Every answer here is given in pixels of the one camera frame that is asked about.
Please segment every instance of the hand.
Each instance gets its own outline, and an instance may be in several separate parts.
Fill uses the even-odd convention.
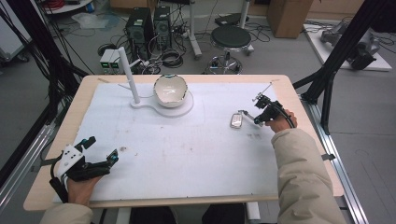
[[[294,117],[294,113],[290,112],[289,110],[285,110],[285,111],[290,116],[291,121],[294,124],[294,127],[297,128],[297,118]],[[286,130],[286,129],[290,128],[290,125],[289,125],[288,121],[282,115],[277,116],[276,119],[274,119],[274,120],[265,122],[265,126],[270,126],[271,129],[275,133],[278,133],[280,131],[283,131],[283,130]]]
[[[93,189],[101,178],[101,176],[98,176],[80,182],[68,178],[67,189],[69,193],[69,203],[77,203],[88,207]]]

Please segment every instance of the gray floor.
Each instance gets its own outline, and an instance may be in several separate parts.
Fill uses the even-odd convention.
[[[61,28],[66,30],[66,39],[95,74],[102,74],[97,49],[110,41],[115,43],[117,35],[123,35],[125,21],[117,16],[102,14],[110,19],[111,27],[80,30],[78,24],[71,23],[70,15],[57,19]],[[205,30],[207,19],[197,19],[196,30]],[[250,22],[254,21],[266,25],[265,18],[252,17]],[[216,24],[211,21],[208,30],[214,27]],[[270,31],[264,33],[270,36],[270,42],[253,42],[255,51],[250,56],[243,52],[233,54],[243,63],[243,74],[284,74],[295,82],[321,67],[305,34],[300,34],[297,39],[279,39],[274,38]],[[177,69],[162,67],[162,74],[188,75],[204,72],[208,60],[219,55],[220,51],[210,46],[207,35],[197,37],[203,58],[195,61],[190,43],[185,41],[188,49],[183,56],[184,64]],[[392,67],[396,67],[394,53],[385,49],[379,53]],[[72,58],[76,66],[87,70],[74,53]],[[33,61],[15,61],[0,68],[0,72],[0,165],[3,166],[47,104],[48,82]],[[395,85],[395,69],[390,72],[340,69],[333,87],[330,115],[332,139],[369,222],[376,224],[396,223],[396,121],[393,117],[396,109],[393,99]],[[302,93],[306,88],[302,87],[297,92]],[[35,175],[35,172],[31,172],[23,179],[1,214],[2,223],[39,222],[42,213],[23,210],[23,201]],[[276,202],[261,203],[260,207],[262,222],[276,222]],[[180,223],[200,223],[205,205],[178,206],[176,210]],[[98,222],[101,211],[94,211],[94,222]],[[116,214],[117,209],[110,209],[105,223],[114,223]]]

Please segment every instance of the computer tower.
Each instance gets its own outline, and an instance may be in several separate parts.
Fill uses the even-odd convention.
[[[133,59],[148,60],[154,50],[154,29],[148,7],[135,7],[125,25]]]
[[[154,11],[154,32],[157,36],[157,49],[172,48],[170,7],[156,7]]]

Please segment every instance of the beige sleeve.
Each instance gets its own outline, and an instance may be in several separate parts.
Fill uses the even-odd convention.
[[[314,139],[300,129],[277,133],[278,223],[346,223]]]
[[[49,208],[40,224],[89,224],[93,212],[89,207],[75,203],[63,203]]]

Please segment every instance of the table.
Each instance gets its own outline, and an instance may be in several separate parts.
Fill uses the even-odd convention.
[[[203,76],[184,75],[187,83],[258,83],[272,82],[277,99],[285,108],[293,111],[298,118],[299,128],[305,130],[313,136],[317,142],[321,154],[325,151],[317,137],[317,134],[306,115],[304,108],[292,87],[290,80],[281,75],[241,75],[241,76]],[[154,83],[158,76],[134,76],[136,83]],[[84,114],[91,103],[94,91],[99,83],[126,82],[126,76],[89,76],[85,77],[78,89],[73,103],[71,104],[62,126],[57,133],[47,159],[56,158],[60,155],[64,146],[73,143],[77,136],[77,130],[81,124]],[[333,182],[333,195],[335,197],[344,194],[343,187],[334,172],[329,161],[325,161],[325,166]],[[42,167],[35,179],[24,202],[24,209],[28,211],[42,211],[54,205],[52,202],[55,196],[50,184],[50,167]],[[276,200],[274,195],[244,195],[232,197],[194,197],[177,199],[150,199],[150,200],[130,200],[130,201],[107,201],[92,202],[91,207],[129,207],[129,206],[149,206],[149,205],[172,205],[172,204],[198,204],[198,203],[237,203],[256,202],[265,200]]]

